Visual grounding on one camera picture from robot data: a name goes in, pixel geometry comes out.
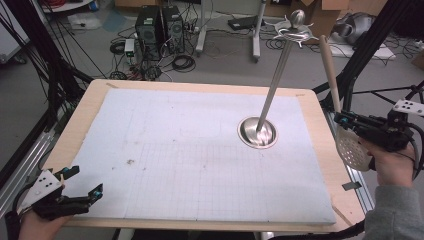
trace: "human hand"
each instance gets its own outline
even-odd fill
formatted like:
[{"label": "human hand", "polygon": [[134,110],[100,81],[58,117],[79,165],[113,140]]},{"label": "human hand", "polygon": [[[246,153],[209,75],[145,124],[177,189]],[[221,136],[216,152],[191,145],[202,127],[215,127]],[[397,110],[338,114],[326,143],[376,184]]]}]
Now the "human hand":
[{"label": "human hand", "polygon": [[375,158],[379,185],[412,187],[414,163],[411,159],[415,159],[415,153],[411,145],[397,152],[387,152],[363,138],[359,138],[359,142],[368,149],[368,155]]},{"label": "human hand", "polygon": [[31,210],[25,213],[22,218],[19,240],[52,240],[59,232],[59,229],[72,217],[60,217],[49,221],[41,218]]}]

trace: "robotic hand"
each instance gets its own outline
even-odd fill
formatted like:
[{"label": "robotic hand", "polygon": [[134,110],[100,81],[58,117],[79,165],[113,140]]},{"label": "robotic hand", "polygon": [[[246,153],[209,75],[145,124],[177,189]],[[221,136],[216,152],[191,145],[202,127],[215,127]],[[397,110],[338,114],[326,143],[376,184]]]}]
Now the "robotic hand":
[{"label": "robotic hand", "polygon": [[[408,114],[424,116],[423,111],[423,104],[399,100],[387,114],[387,119],[375,116],[366,117],[342,111],[341,113],[336,113],[334,121],[346,130],[351,129],[359,137],[383,147],[389,152],[396,152],[404,149],[409,142],[414,145],[414,139],[412,138],[414,133],[410,128],[415,129],[420,134],[421,139],[424,139],[423,130],[408,122]],[[423,165],[424,160],[421,156],[420,161],[416,161],[417,172],[415,177],[422,170]],[[371,159],[369,168],[375,170],[374,159]]]},{"label": "robotic hand", "polygon": [[[71,169],[63,168],[61,171],[52,174],[49,170],[44,170],[37,180],[26,185],[15,198],[12,211],[6,214],[6,225],[9,240],[19,238],[20,215],[32,209],[37,215],[48,220],[54,220],[62,216],[87,213],[91,205],[103,196],[103,184],[91,190],[86,197],[70,198],[62,195],[63,186],[60,182],[79,173],[79,167]],[[25,199],[21,204],[21,213],[18,214],[18,201],[20,196],[28,190]]]}]

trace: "wooden handle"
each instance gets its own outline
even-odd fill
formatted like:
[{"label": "wooden handle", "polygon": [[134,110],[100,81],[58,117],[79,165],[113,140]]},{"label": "wooden handle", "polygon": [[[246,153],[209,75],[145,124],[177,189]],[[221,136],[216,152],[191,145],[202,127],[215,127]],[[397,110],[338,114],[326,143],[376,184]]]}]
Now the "wooden handle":
[{"label": "wooden handle", "polygon": [[319,48],[321,50],[322,62],[324,63],[325,73],[330,84],[331,97],[333,98],[334,110],[340,112],[339,90],[337,88],[336,73],[334,71],[333,56],[327,38],[322,35],[319,37]]}]

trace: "electrical wire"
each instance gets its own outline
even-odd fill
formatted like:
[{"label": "electrical wire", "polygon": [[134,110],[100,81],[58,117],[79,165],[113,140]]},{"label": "electrical wire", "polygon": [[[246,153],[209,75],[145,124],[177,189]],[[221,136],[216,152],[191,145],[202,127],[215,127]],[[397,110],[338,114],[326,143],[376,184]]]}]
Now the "electrical wire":
[{"label": "electrical wire", "polygon": [[79,44],[79,42],[73,37],[73,35],[68,31],[67,28],[65,28],[66,31],[68,32],[69,36],[75,41],[75,43],[78,45],[78,47],[80,48],[80,50],[85,54],[85,56],[90,59],[91,63],[93,63],[93,65],[96,67],[96,69],[102,74],[103,77],[107,78],[106,75],[102,72],[102,70],[100,70],[100,68],[97,66],[97,64],[93,61],[93,59],[90,57],[90,55],[88,55],[88,53],[84,50],[84,48],[81,47],[81,45]]},{"label": "electrical wire", "polygon": [[[412,129],[414,129],[415,131],[417,131],[419,133],[419,135],[421,137],[421,143],[423,144],[423,149],[424,149],[424,131],[420,127],[418,127],[417,125],[415,125],[413,123],[408,123],[407,126],[410,127],[410,128],[412,128]],[[421,157],[420,157],[420,160],[419,160],[417,173],[415,174],[414,179],[416,177],[418,177],[418,174],[420,174],[421,170],[423,170],[423,166],[424,166],[424,154],[421,153]]]},{"label": "electrical wire", "polygon": [[28,189],[30,189],[32,186],[34,186],[34,182],[25,185],[19,192],[16,194],[15,199],[13,199],[13,205],[12,205],[12,211],[18,212],[18,204],[19,199],[21,198],[22,194],[24,194]]},{"label": "electrical wire", "polygon": [[166,73],[166,72],[162,72],[162,73],[165,74],[169,79],[171,79],[171,82],[174,82],[174,79],[171,76],[169,76],[168,73]]},{"label": "electrical wire", "polygon": [[414,157],[415,157],[415,159],[413,159],[413,161],[414,161],[414,172],[413,172],[413,176],[412,176],[412,179],[414,179],[415,178],[415,176],[416,176],[416,174],[417,174],[417,170],[418,170],[418,168],[420,167],[419,165],[420,165],[420,163],[419,163],[419,161],[417,161],[418,160],[418,156],[419,156],[419,153],[418,153],[418,146],[417,146],[417,143],[415,142],[415,140],[414,139],[412,139],[411,140],[411,144],[412,144],[412,146],[413,146],[413,148],[414,148]]},{"label": "electrical wire", "polygon": [[174,60],[171,62],[171,65],[172,69],[162,72],[169,72],[174,70],[181,73],[188,73],[196,68],[196,61],[191,56],[179,55],[174,58]]}]

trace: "table leg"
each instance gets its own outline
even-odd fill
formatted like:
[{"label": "table leg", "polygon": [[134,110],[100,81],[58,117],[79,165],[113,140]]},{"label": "table leg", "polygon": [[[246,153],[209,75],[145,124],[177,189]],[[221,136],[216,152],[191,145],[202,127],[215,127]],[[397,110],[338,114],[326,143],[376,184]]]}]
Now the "table leg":
[{"label": "table leg", "polygon": [[261,232],[260,233],[260,240],[268,240],[270,238],[274,237],[274,233],[273,232]]},{"label": "table leg", "polygon": [[197,56],[200,57],[200,54],[203,52],[203,45],[205,44],[205,38],[206,38],[206,23],[205,23],[205,0],[201,1],[200,4],[200,32],[199,37],[197,38],[197,46],[196,46],[196,52]]},{"label": "table leg", "polygon": [[119,233],[118,240],[131,240],[134,236],[134,231],[135,229],[122,228]]},{"label": "table leg", "polygon": [[253,58],[256,62],[261,57],[261,50],[259,46],[259,32],[261,30],[262,18],[264,16],[266,6],[266,0],[261,0],[261,6],[259,7],[258,22],[256,23],[255,32],[253,33]]}]

